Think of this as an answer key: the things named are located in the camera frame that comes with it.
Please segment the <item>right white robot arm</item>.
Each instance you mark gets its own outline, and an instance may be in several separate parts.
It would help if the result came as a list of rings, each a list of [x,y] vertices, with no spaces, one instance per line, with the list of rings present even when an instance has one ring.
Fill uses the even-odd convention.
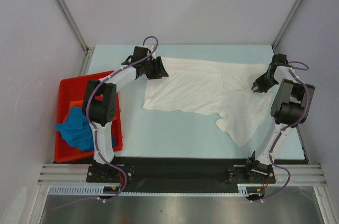
[[[315,87],[296,75],[296,70],[309,69],[306,64],[299,64],[303,67],[294,67],[284,54],[275,54],[267,71],[252,85],[255,93],[267,93],[275,85],[279,89],[271,106],[272,123],[266,137],[246,161],[244,176],[250,183],[274,180],[274,160],[282,142],[307,119]]]

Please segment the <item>white t shirt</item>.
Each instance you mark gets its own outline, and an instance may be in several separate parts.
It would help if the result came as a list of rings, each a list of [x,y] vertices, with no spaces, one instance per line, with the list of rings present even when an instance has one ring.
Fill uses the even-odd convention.
[[[252,83],[266,64],[237,64],[164,57],[168,77],[147,82],[146,110],[219,115],[215,122],[235,144],[245,146],[264,121],[270,93],[254,93]]]

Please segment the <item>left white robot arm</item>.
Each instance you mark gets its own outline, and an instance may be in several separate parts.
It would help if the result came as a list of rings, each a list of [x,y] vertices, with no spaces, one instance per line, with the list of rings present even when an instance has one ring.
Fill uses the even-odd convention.
[[[120,171],[112,165],[115,157],[112,146],[112,122],[118,111],[118,92],[127,84],[145,75],[147,79],[168,77],[162,59],[155,56],[157,46],[136,46],[120,68],[100,79],[87,82],[82,112],[86,116],[93,135],[94,156],[92,170],[87,179],[96,175],[107,182]]]

